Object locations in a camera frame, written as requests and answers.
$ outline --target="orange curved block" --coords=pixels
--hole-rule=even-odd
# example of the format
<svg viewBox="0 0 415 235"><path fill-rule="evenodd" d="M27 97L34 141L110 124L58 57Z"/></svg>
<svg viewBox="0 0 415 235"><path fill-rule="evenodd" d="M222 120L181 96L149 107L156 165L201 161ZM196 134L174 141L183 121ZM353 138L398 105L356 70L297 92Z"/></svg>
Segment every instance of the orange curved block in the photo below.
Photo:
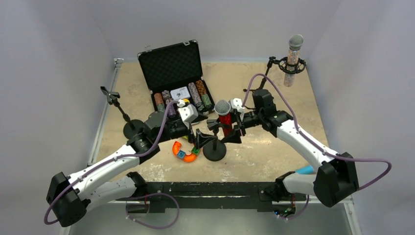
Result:
<svg viewBox="0 0 415 235"><path fill-rule="evenodd" d="M184 151L180 150L180 147L182 144L180 142L175 141L173 144L173 154L178 159L182 160L185 163L191 163L192 161L196 160L197 155L194 153L191 154L185 154Z"/></svg>

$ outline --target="silver microphone head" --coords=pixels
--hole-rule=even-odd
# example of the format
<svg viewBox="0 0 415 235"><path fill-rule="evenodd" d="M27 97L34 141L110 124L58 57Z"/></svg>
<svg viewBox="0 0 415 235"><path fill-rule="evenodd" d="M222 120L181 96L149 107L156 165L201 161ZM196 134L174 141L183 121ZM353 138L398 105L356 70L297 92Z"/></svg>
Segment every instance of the silver microphone head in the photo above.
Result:
<svg viewBox="0 0 415 235"><path fill-rule="evenodd" d="M218 115L225 116L229 113L230 110L231 110L231 104L229 104L229 102L227 102L224 99L219 100L215 104L215 112Z"/></svg>
<svg viewBox="0 0 415 235"><path fill-rule="evenodd" d="M301 36L301 34L294 34L288 41L291 50L299 50L303 43L304 38Z"/></svg>

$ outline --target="red microphone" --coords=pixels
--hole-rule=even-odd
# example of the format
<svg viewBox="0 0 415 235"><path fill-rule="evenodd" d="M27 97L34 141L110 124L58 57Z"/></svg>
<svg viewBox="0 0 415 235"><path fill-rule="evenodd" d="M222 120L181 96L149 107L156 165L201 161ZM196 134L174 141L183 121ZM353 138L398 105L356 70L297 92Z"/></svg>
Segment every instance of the red microphone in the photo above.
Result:
<svg viewBox="0 0 415 235"><path fill-rule="evenodd" d="M222 124L229 125L227 128L223 128L224 136L227 136L232 131L232 122L231 122L231 104L224 99L219 100L215 104L215 112L219 115L219 121Z"/></svg>

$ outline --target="microphone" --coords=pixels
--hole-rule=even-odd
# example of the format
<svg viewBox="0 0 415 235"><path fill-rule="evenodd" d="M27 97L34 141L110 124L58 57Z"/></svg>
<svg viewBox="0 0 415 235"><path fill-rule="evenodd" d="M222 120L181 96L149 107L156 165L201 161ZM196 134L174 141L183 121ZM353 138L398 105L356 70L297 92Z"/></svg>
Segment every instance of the microphone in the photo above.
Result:
<svg viewBox="0 0 415 235"><path fill-rule="evenodd" d="M220 123L229 125L228 128L223 128L224 136L227 136L232 131L231 114L229 113L230 110L231 104L224 99L219 100L215 104L215 112L219 115Z"/></svg>
<svg viewBox="0 0 415 235"><path fill-rule="evenodd" d="M287 64L296 65L298 63L300 48L303 43L304 38L300 34L294 34L293 36L291 36L290 40L288 41L290 49L288 51ZM287 70L294 71L295 67L287 66ZM291 87L294 84L294 76L295 74L286 73L284 77L284 86Z"/></svg>

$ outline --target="blue object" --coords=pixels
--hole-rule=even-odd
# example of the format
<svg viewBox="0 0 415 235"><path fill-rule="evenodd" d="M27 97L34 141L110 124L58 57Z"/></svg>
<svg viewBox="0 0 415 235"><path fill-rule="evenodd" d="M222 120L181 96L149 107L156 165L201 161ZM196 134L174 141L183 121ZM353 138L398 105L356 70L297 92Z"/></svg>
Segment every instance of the blue object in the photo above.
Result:
<svg viewBox="0 0 415 235"><path fill-rule="evenodd" d="M180 158L180 159L183 159L185 155L186 155L186 153L183 150L180 150L177 153L177 157Z"/></svg>
<svg viewBox="0 0 415 235"><path fill-rule="evenodd" d="M314 169L312 166L308 165L306 167L296 170L296 173L301 174L301 175L309 175L309 174L314 173Z"/></svg>

